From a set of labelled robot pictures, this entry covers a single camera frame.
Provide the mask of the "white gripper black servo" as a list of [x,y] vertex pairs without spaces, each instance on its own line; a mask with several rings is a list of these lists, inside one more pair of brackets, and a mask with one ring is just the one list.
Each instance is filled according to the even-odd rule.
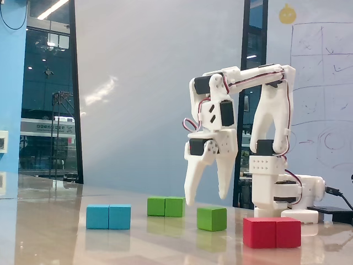
[[188,162],[184,183],[186,204],[194,204],[202,174],[206,166],[213,164],[215,159],[219,196],[225,199],[238,154],[237,130],[199,131],[190,133],[188,138],[184,152],[184,158]]

